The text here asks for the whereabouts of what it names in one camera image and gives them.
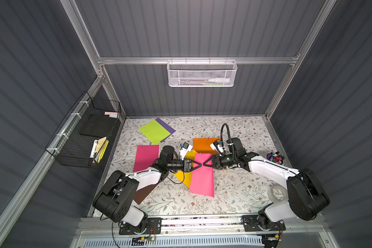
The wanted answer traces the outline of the yellow paper sheet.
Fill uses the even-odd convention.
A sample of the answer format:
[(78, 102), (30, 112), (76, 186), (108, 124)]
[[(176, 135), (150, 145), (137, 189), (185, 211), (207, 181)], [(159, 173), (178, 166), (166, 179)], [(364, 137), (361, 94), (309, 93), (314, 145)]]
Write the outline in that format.
[[(186, 155), (184, 156), (185, 159), (189, 159), (189, 160), (194, 160), (195, 159), (195, 155), (197, 154), (197, 152), (192, 149), (191, 151), (188, 151), (186, 153)], [(174, 174), (174, 176), (179, 179), (180, 181), (183, 182), (183, 184), (185, 184), (188, 188), (190, 188), (190, 185), (191, 185), (191, 179), (192, 179), (192, 173), (191, 172), (188, 172), (188, 173), (183, 173), (181, 171), (178, 171)]]

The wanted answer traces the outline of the orange paper sheet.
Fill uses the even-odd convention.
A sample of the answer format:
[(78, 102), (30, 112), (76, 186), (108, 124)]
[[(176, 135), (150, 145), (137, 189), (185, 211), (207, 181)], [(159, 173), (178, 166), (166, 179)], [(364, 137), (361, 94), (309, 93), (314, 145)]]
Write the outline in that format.
[(199, 154), (218, 154), (218, 152), (211, 147), (211, 144), (216, 141), (217, 138), (194, 138), (193, 149)]

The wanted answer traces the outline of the purple paper sheet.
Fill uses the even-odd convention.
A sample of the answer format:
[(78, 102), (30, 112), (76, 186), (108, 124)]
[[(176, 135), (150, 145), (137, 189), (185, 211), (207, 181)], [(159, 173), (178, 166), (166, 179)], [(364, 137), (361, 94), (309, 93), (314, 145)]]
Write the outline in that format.
[(164, 142), (166, 139), (168, 139), (172, 134), (174, 134), (176, 131), (174, 128), (172, 128), (169, 124), (166, 122), (162, 121), (160, 118), (156, 118), (156, 121), (166, 130), (169, 132), (169, 135), (162, 139), (161, 142)]

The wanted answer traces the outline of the lime green paper sheet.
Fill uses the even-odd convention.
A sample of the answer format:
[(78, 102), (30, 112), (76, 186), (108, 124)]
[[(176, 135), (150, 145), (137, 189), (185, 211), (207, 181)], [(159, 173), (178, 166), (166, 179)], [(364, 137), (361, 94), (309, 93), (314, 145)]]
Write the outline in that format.
[(161, 124), (156, 120), (152, 120), (149, 123), (141, 126), (139, 131), (153, 144), (158, 145), (162, 140), (170, 136), (170, 132), (167, 131)]

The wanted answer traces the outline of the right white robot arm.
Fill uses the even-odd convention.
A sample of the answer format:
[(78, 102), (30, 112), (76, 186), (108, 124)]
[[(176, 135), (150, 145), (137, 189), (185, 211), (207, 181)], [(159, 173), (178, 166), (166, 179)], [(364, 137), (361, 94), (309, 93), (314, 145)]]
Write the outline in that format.
[(263, 231), (277, 227), (283, 230), (284, 220), (298, 217), (304, 221), (316, 218), (319, 212), (330, 204), (330, 199), (315, 173), (309, 169), (296, 169), (274, 162), (274, 154), (266, 158), (255, 152), (247, 152), (238, 138), (227, 140), (228, 150), (223, 142), (215, 140), (211, 149), (215, 155), (208, 158), (203, 166), (213, 169), (242, 168), (259, 174), (282, 187), (285, 196), (282, 200), (271, 195), (271, 204), (259, 210), (254, 222)]

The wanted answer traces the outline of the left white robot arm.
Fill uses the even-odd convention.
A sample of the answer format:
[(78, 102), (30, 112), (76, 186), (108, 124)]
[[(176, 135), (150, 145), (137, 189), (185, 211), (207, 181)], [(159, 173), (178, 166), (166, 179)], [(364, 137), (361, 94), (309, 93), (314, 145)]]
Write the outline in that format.
[(143, 226), (148, 216), (135, 207), (136, 192), (162, 182), (170, 171), (189, 173), (201, 167), (202, 164), (197, 161), (179, 158), (172, 146), (164, 146), (159, 157), (147, 169), (127, 174), (114, 171), (96, 194), (93, 207), (114, 223)]

